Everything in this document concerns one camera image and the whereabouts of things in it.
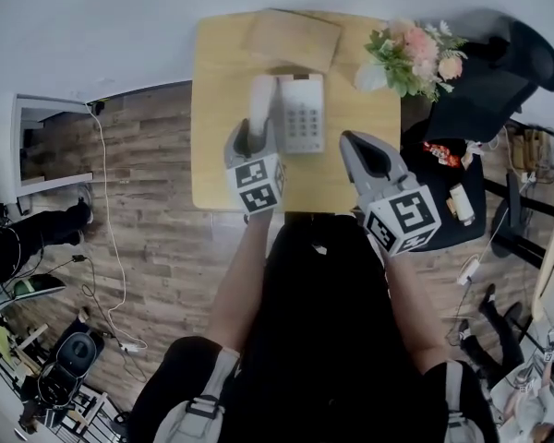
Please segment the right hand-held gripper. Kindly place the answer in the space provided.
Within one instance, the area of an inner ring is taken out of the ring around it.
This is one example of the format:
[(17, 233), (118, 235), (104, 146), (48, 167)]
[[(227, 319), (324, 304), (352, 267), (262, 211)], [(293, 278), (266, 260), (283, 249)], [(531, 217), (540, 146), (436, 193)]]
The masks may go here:
[(383, 250), (393, 257), (426, 245), (441, 226), (440, 215), (429, 188), (407, 172), (400, 152), (352, 130), (343, 131), (339, 148), (359, 195), (363, 226)]

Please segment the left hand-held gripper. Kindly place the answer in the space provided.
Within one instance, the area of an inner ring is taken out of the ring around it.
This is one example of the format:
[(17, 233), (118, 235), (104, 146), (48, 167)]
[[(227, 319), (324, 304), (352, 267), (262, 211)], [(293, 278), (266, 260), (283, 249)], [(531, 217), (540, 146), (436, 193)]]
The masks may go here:
[(224, 145), (224, 165), (233, 197), (248, 216), (280, 207), (285, 174), (277, 149), (273, 122), (252, 128), (252, 152), (248, 142), (249, 120), (243, 119)]

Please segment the white telephone handset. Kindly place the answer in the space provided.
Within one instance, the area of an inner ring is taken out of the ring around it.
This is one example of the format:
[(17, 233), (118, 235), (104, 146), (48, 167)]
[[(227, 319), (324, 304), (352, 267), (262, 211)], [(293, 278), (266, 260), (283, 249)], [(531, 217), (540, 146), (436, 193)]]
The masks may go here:
[(276, 88), (277, 79), (274, 76), (259, 75), (253, 79), (248, 118), (250, 136), (261, 137), (263, 135)]

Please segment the person's left forearm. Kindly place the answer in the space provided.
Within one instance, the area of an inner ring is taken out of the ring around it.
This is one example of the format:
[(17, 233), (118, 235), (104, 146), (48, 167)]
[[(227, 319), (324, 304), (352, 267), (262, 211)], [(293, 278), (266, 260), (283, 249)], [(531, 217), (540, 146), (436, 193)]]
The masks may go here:
[(241, 352), (259, 311), (272, 210), (248, 218), (235, 256), (215, 295), (204, 336)]

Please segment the person's right forearm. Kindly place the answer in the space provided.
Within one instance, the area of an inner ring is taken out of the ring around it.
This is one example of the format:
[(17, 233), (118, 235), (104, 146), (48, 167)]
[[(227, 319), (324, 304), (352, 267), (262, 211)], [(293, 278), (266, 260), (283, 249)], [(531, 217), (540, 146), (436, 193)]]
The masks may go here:
[(406, 351), (421, 374), (450, 359), (442, 322), (408, 254), (382, 253), (391, 307)]

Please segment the black side table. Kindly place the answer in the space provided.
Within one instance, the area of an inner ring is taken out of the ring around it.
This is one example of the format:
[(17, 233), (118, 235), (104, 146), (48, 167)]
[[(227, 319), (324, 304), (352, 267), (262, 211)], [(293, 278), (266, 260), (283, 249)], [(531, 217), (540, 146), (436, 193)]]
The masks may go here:
[[(481, 237), (486, 230), (487, 200), (484, 186), (482, 161), (475, 156), (468, 168), (450, 167), (423, 147), (425, 141), (447, 147), (450, 153), (463, 156), (466, 143), (459, 138), (434, 138), (430, 134), (427, 121), (419, 122), (406, 130), (401, 137), (401, 156), (409, 171), (415, 174), (421, 184), (428, 186), (437, 206), (441, 226), (426, 245), (418, 252), (435, 251), (466, 243)], [(450, 189), (460, 184), (470, 201), (475, 218), (464, 225), (451, 214), (447, 200)]]

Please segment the red snack packet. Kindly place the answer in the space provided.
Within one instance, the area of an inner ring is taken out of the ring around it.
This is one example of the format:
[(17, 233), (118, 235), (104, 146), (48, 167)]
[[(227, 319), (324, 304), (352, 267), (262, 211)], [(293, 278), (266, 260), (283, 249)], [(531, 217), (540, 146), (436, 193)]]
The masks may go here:
[(435, 143), (424, 142), (423, 151), (434, 156), (439, 164), (451, 168), (460, 168), (462, 166), (462, 158), (452, 154), (449, 148)]

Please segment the white cylindrical bottle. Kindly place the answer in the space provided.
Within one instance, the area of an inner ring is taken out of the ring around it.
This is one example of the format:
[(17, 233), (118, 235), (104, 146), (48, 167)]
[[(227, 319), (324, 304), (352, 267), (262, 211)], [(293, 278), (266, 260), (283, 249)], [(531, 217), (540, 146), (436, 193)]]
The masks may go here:
[(462, 184), (457, 184), (450, 189), (452, 205), (460, 223), (470, 226), (475, 218), (475, 212)]

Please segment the white crumpled wrapper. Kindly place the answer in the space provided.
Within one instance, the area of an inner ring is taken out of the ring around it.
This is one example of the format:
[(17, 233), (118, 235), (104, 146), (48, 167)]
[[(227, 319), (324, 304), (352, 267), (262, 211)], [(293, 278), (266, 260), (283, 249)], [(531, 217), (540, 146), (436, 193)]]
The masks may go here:
[(465, 153), (461, 158), (461, 164), (465, 170), (472, 164), (475, 156), (481, 157), (484, 155), (481, 142), (468, 140), (465, 145)]

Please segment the pink flower bouquet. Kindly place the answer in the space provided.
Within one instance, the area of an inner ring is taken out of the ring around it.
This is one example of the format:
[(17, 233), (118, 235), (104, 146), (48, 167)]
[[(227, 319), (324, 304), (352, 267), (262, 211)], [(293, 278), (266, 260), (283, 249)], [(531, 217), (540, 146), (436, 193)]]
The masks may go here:
[(362, 92), (387, 87), (401, 98), (437, 102), (441, 94), (453, 92), (463, 73), (466, 43), (444, 20), (438, 25), (391, 20), (371, 31), (365, 44), (369, 60), (357, 69), (354, 86)]

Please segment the brown cardboard sheet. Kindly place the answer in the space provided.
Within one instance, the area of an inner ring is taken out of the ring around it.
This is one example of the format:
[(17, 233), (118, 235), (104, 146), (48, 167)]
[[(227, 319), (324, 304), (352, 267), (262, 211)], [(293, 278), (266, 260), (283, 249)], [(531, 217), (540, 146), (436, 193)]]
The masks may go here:
[(240, 48), (266, 62), (326, 74), (341, 38), (340, 25), (290, 11), (265, 9), (247, 25)]

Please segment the black office chair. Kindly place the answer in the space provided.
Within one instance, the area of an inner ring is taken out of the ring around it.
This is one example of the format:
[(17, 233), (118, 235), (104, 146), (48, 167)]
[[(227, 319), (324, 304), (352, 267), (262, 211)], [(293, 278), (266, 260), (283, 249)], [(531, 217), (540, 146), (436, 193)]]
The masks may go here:
[(469, 42), (453, 91), (433, 104), (425, 141), (488, 142), (538, 90), (554, 92), (554, 48), (520, 20), (486, 43)]

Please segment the white power adapter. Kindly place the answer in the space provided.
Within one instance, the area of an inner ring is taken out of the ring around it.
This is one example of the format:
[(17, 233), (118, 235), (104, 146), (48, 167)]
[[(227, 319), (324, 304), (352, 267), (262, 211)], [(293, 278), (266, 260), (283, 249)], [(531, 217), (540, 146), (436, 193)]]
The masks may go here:
[(480, 261), (478, 255), (472, 255), (470, 258), (468, 258), (464, 262), (456, 278), (457, 283), (460, 285), (466, 285), (468, 282), (471, 282), (479, 266)]

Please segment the black rounded device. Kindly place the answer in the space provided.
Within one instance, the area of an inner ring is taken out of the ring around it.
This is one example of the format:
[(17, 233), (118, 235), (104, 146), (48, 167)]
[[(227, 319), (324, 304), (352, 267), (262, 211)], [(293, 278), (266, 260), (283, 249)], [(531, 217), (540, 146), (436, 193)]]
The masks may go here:
[(64, 334), (39, 374), (39, 400), (48, 408), (66, 408), (72, 402), (104, 349), (101, 333), (84, 323), (79, 326)]

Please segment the black desk frame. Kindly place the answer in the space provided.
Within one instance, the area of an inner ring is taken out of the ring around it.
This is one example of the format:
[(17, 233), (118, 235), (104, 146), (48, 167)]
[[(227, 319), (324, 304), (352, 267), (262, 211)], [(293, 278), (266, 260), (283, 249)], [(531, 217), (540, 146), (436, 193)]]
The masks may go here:
[(514, 173), (506, 174), (506, 185), (484, 179), (484, 187), (502, 198), (491, 224), (490, 249), (497, 257), (515, 255), (536, 269), (540, 269), (546, 249), (524, 238), (525, 211), (539, 212), (554, 218), (554, 206), (534, 200), (520, 193)]

